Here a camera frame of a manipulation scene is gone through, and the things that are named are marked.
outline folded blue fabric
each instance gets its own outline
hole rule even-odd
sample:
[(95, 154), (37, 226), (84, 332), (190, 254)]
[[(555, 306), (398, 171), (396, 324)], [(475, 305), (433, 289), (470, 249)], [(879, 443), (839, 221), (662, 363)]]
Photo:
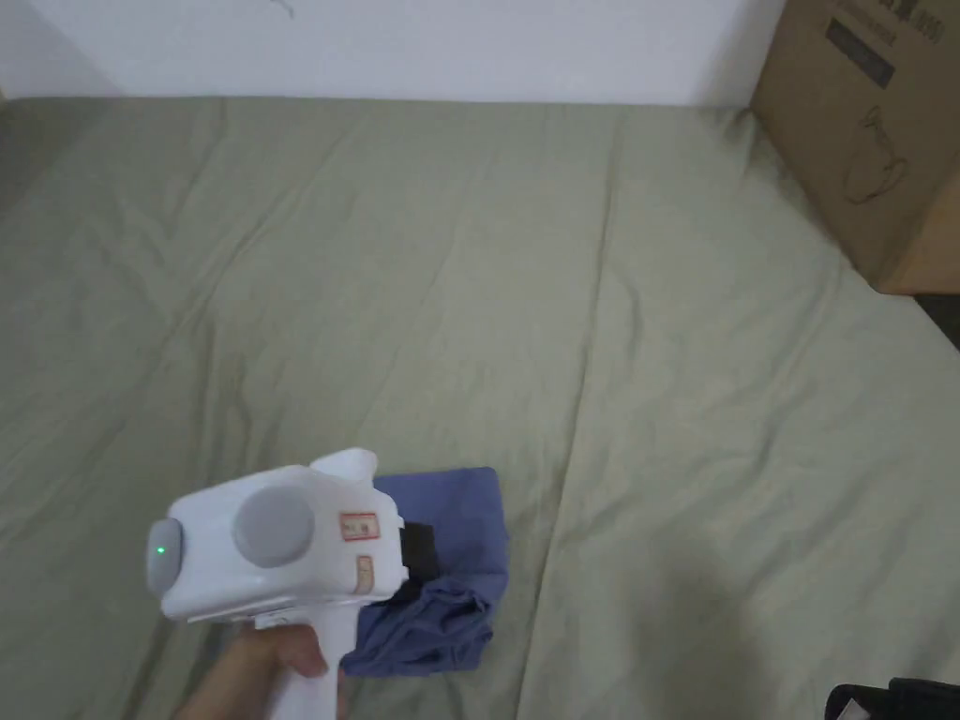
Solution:
[(407, 605), (362, 610), (356, 650), (341, 666), (366, 677), (476, 668), (507, 588), (507, 528), (496, 472), (471, 468), (373, 483), (405, 520), (433, 526), (443, 574)]

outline wrinkled fabric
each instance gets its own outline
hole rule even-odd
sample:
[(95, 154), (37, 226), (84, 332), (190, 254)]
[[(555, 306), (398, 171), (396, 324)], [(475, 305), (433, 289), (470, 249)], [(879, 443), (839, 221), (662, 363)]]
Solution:
[(496, 468), (511, 582), (480, 667), (350, 720), (960, 678), (960, 357), (749, 111), (8, 102), (0, 338), (4, 717), (171, 717), (208, 626), (159, 615), (150, 524), (354, 445)]
[(403, 607), (360, 613), (349, 675), (423, 676), (473, 670), (493, 637), (507, 589), (507, 529), (496, 472), (473, 468), (377, 478), (408, 522), (431, 525), (442, 576)]

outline sticker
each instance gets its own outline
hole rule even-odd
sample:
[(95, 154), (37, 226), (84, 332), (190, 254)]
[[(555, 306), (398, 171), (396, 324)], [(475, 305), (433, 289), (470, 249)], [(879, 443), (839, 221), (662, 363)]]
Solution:
[(369, 555), (357, 556), (357, 587), (354, 595), (369, 595), (373, 592), (373, 558)]
[(376, 513), (340, 513), (340, 535), (346, 542), (377, 540), (380, 523)]

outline cardboard box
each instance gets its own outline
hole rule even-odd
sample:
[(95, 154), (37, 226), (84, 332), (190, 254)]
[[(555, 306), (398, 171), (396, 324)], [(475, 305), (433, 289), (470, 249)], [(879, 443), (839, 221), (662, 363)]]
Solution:
[(960, 1), (787, 0), (752, 108), (877, 290), (960, 293)]

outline device handle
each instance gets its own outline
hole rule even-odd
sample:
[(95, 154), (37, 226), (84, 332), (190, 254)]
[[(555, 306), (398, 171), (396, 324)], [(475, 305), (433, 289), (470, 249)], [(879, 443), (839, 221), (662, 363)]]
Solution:
[(305, 608), (303, 618), (291, 618), (294, 623), (313, 626), (329, 669), (320, 678), (304, 678), (285, 670), (267, 713), (269, 720), (337, 720), (340, 660), (356, 647), (359, 614), (359, 605), (345, 603)]

